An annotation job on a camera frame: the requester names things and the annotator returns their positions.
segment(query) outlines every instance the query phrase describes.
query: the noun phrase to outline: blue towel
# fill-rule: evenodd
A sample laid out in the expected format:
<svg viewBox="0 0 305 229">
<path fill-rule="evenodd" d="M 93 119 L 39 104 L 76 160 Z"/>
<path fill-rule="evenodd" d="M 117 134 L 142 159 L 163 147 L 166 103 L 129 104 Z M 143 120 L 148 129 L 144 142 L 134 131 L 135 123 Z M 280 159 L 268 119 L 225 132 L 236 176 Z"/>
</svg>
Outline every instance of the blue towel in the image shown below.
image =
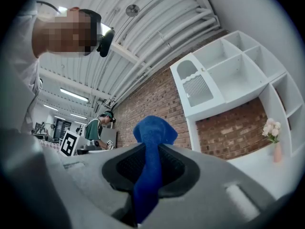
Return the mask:
<svg viewBox="0 0 305 229">
<path fill-rule="evenodd" d="M 145 165 L 133 188 L 133 202 L 137 223 L 148 216 L 158 203 L 158 190 L 162 187 L 162 168 L 158 145 L 173 144 L 178 134 L 163 119 L 147 116 L 133 130 L 138 143 L 145 143 Z"/>
</svg>

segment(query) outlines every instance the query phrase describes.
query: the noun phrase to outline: white shelving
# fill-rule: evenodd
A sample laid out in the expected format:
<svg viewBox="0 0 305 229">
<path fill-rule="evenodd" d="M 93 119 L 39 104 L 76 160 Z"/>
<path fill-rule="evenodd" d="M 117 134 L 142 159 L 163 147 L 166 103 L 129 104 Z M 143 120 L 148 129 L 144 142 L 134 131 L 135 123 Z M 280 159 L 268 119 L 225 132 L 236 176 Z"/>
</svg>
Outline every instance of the white shelving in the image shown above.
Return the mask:
<svg viewBox="0 0 305 229">
<path fill-rule="evenodd" d="M 208 70 L 227 102 L 244 96 L 265 83 L 264 76 L 239 54 Z"/>
<path fill-rule="evenodd" d="M 282 124 L 283 153 L 305 145 L 305 104 L 290 74 L 264 46 L 236 31 L 171 66 L 192 149 L 200 152 L 195 122 L 260 97 L 268 118 Z"/>
<path fill-rule="evenodd" d="M 184 80 L 188 76 L 191 76 L 192 74 L 198 72 L 198 70 L 192 61 L 185 60 L 181 62 L 181 64 L 177 67 L 177 72 L 180 76 L 180 79 Z"/>
<path fill-rule="evenodd" d="M 223 39 L 227 40 L 241 51 L 246 51 L 259 45 L 259 43 L 253 38 L 240 31 L 236 31 L 224 36 Z"/>
<path fill-rule="evenodd" d="M 270 80 L 274 80 L 285 72 L 285 68 L 279 60 L 263 46 L 251 48 L 245 51 L 245 54 L 254 61 Z"/>
<path fill-rule="evenodd" d="M 224 40 L 216 40 L 193 52 L 193 55 L 199 60 L 205 69 L 209 69 L 213 65 L 236 56 L 237 54 L 239 54 L 239 51 Z"/>
<path fill-rule="evenodd" d="M 288 117 L 291 128 L 292 153 L 300 149 L 304 143 L 305 130 L 305 106 L 302 105 L 291 116 Z"/>
<path fill-rule="evenodd" d="M 291 76 L 285 74 L 279 81 L 275 81 L 273 86 L 283 102 L 286 115 L 291 115 L 303 101 Z"/>
<path fill-rule="evenodd" d="M 272 84 L 268 84 L 266 88 L 259 95 L 259 98 L 263 104 L 264 110 L 268 118 L 281 123 L 281 134 L 279 140 L 285 156 L 291 155 L 291 135 L 286 118 L 284 107 L 281 104 L 281 99 L 276 93 Z"/>
</svg>

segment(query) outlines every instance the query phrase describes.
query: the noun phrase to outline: man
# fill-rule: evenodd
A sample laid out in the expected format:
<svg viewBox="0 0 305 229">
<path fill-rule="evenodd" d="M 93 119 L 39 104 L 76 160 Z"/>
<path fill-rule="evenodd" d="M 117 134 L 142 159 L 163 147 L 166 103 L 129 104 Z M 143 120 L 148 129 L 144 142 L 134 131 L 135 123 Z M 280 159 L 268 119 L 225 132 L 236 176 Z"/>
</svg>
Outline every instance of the man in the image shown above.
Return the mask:
<svg viewBox="0 0 305 229">
<path fill-rule="evenodd" d="M 23 121 L 19 121 L 22 124 L 15 121 L 14 124 L 9 123 L 10 128 L 14 127 L 23 133 L 31 133 L 33 109 L 41 91 L 39 57 L 46 52 L 64 53 L 68 56 L 88 55 L 97 45 L 100 35 L 101 16 L 91 10 L 80 10 L 74 7 L 49 21 L 41 21 L 37 18 L 36 1 L 30 0 L 26 4 L 12 22 L 1 47 L 1 67 L 7 68 L 1 72 L 2 77 L 12 81 L 21 80 L 24 86 L 33 93 L 29 102 L 24 103 L 26 106 L 16 107 L 15 103 L 3 107 L 7 115 L 14 115 L 17 108 L 26 108 L 21 111 L 23 114 L 19 117 L 24 118 Z M 2 83 L 4 87 L 9 87 L 9 84 Z M 14 95 L 12 98 L 18 98 L 18 93 L 12 95 Z"/>
<path fill-rule="evenodd" d="M 107 149 L 107 144 L 101 141 L 102 125 L 107 125 L 114 119 L 113 112 L 105 111 L 96 119 L 91 120 L 86 126 L 85 138 L 88 140 L 96 140 L 100 147 Z"/>
</svg>

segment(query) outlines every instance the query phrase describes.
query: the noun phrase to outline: red brick wall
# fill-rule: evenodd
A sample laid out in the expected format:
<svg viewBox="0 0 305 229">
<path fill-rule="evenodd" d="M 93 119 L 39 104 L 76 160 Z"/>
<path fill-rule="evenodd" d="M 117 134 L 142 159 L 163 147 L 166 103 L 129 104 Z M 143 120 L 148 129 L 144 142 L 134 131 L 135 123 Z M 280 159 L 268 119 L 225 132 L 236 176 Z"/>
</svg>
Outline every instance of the red brick wall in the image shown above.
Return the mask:
<svg viewBox="0 0 305 229">
<path fill-rule="evenodd" d="M 135 125 L 145 116 L 156 115 L 164 118 L 178 132 L 176 146 L 191 149 L 186 119 L 169 67 L 188 53 L 225 34 L 217 34 L 169 62 L 114 109 L 117 147 L 136 143 L 132 133 Z M 259 99 L 199 121 L 197 127 L 201 150 L 226 159 L 253 152 L 267 144 L 260 134 L 265 121 L 266 115 Z"/>
<path fill-rule="evenodd" d="M 263 135 L 267 120 L 259 98 L 210 118 L 197 121 L 201 152 L 230 159 L 268 144 Z"/>
<path fill-rule="evenodd" d="M 118 130 L 117 146 L 136 143 L 133 128 L 145 116 L 155 115 L 164 118 L 178 132 L 175 144 L 191 148 L 179 94 L 169 68 L 154 74 L 143 88 L 134 92 L 114 110 Z"/>
</svg>

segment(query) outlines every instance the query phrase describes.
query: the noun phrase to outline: ceiling light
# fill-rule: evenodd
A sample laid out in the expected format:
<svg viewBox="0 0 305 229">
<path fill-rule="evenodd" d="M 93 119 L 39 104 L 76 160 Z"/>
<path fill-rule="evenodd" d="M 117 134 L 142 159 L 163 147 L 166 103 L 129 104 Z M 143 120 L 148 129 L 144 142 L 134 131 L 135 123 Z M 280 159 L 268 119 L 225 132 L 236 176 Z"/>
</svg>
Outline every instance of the ceiling light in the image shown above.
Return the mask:
<svg viewBox="0 0 305 229">
<path fill-rule="evenodd" d="M 58 7 L 58 10 L 59 10 L 61 13 L 64 13 L 64 12 L 65 12 L 65 11 L 67 11 L 68 9 L 67 9 L 67 8 L 64 8 L 64 7 L 59 6 L 59 7 Z"/>
<path fill-rule="evenodd" d="M 74 121 L 75 123 L 78 123 L 78 124 L 82 124 L 82 125 L 87 125 L 85 123 L 81 123 L 81 122 L 77 122 L 77 121 Z"/>
<path fill-rule="evenodd" d="M 53 109 L 53 110 L 56 110 L 56 111 L 58 111 L 58 109 L 55 109 L 55 108 L 52 108 L 52 107 L 50 107 L 50 106 L 47 106 L 47 105 L 43 105 L 43 106 L 45 106 L 45 107 L 47 107 L 47 108 L 50 108 L 50 109 Z"/>
<path fill-rule="evenodd" d="M 62 89 L 62 88 L 61 88 L 61 92 L 64 93 L 64 94 L 70 95 L 70 96 L 72 96 L 72 97 L 76 97 L 76 98 L 78 98 L 78 99 L 81 99 L 81 100 L 83 100 L 83 101 L 86 101 L 86 102 L 88 101 L 88 98 L 79 96 L 79 95 L 74 94 L 74 93 L 71 93 L 71 92 L 69 92 L 69 91 L 67 91 L 67 90 L 65 90 L 65 89 Z"/>
<path fill-rule="evenodd" d="M 71 115 L 73 115 L 73 116 L 75 116 L 75 117 L 79 117 L 79 118 L 82 118 L 82 119 L 87 119 L 86 117 L 83 117 L 83 116 L 79 116 L 79 115 L 76 115 L 76 114 L 72 114 L 72 113 L 70 113 Z"/>
<path fill-rule="evenodd" d="M 102 34 L 103 34 L 103 36 L 106 34 L 106 32 L 107 31 L 110 31 L 111 30 L 111 28 L 110 27 L 108 27 L 107 25 L 104 25 L 103 23 L 101 23 L 102 24 Z"/>
<path fill-rule="evenodd" d="M 58 118 L 58 119 L 61 119 L 61 120 L 66 120 L 66 119 L 61 118 L 61 117 L 58 117 L 58 116 L 56 116 L 56 115 L 54 115 L 54 117 L 56 117 L 56 118 Z"/>
</svg>

